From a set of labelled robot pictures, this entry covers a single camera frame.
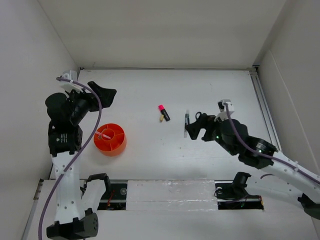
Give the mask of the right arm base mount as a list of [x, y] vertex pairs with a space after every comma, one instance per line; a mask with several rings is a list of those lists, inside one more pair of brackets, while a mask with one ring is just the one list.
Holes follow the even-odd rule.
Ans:
[[236, 194], [230, 182], [216, 183], [214, 196], [218, 210], [264, 210], [261, 196]]

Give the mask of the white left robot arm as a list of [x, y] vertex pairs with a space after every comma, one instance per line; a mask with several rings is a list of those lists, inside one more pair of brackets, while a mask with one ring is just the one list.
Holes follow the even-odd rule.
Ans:
[[87, 240], [98, 234], [98, 206], [101, 198], [111, 194], [112, 187], [106, 173], [89, 176], [81, 186], [80, 155], [96, 134], [100, 120], [96, 121], [86, 142], [82, 142], [80, 122], [89, 112], [97, 112], [101, 117], [102, 110], [112, 105], [117, 90], [103, 88], [94, 81], [84, 85], [63, 76], [57, 77], [57, 81], [65, 92], [54, 93], [45, 100], [55, 183], [41, 212], [38, 238], [43, 236], [43, 221], [50, 200], [56, 196], [55, 218], [46, 228], [46, 236], [51, 240]]

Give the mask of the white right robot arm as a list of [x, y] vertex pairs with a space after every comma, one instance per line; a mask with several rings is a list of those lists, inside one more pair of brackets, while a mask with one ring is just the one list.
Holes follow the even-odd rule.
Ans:
[[218, 199], [231, 204], [267, 195], [303, 209], [314, 219], [320, 218], [319, 175], [289, 159], [268, 141], [250, 136], [246, 125], [228, 116], [221, 119], [198, 112], [195, 122], [185, 124], [185, 130], [192, 140], [198, 138], [200, 130], [205, 130], [202, 141], [214, 141], [246, 166], [281, 180], [268, 183], [250, 173], [237, 172], [227, 189], [215, 192]]

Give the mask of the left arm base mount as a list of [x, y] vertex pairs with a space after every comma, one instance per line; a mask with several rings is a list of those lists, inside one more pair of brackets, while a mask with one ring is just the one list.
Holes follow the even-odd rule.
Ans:
[[127, 184], [112, 183], [112, 190], [105, 193], [100, 200], [98, 210], [122, 211], [126, 209]]

